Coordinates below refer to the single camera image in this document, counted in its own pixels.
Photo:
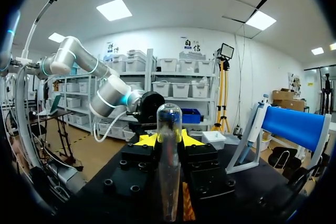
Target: yellow tripod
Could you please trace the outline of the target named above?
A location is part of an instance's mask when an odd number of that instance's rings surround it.
[[[228,96],[228,70],[230,68],[227,59],[220,59],[220,78],[219,78],[219,101],[217,106],[217,121],[215,125],[211,128],[212,131],[225,131],[225,125],[227,127],[227,132],[230,133],[229,122],[226,117],[226,107],[227,107],[227,96]],[[223,83],[224,83],[224,100],[223,100]]]

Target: blue bin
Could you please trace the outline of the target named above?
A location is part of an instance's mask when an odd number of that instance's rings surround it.
[[[197,109],[181,109],[182,123],[200,123],[201,114]]]

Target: glass tube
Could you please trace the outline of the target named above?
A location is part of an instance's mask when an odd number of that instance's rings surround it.
[[[162,143],[159,176],[164,221],[176,219],[179,198],[180,169],[177,144],[182,140],[182,111],[172,103],[159,107],[157,112],[157,139]]]

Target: floor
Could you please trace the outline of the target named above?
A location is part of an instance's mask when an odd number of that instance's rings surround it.
[[[57,121],[48,121],[47,142],[50,144],[50,150],[59,155],[62,144],[57,131]],[[90,180],[126,143],[124,140],[110,137],[102,143],[97,143],[89,132],[73,126],[66,126],[66,131],[69,134],[73,156],[78,160],[76,165],[82,163],[84,166],[82,174],[85,180]]]

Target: ceiling light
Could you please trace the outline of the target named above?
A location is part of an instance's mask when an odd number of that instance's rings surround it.
[[[61,43],[64,40],[64,36],[62,36],[61,34],[58,33],[53,33],[52,35],[49,36],[48,39],[51,39],[57,43]]]
[[[106,4],[97,6],[96,8],[102,15],[104,15],[105,18],[108,19],[108,21],[132,16],[123,0],[108,2]]]
[[[314,55],[320,55],[322,53],[324,53],[323,48],[319,47],[319,48],[315,48],[311,51]]]
[[[336,50],[336,43],[330,45],[330,50]]]
[[[246,24],[258,28],[259,30],[265,30],[275,22],[275,19],[258,10],[248,21],[246,21]]]

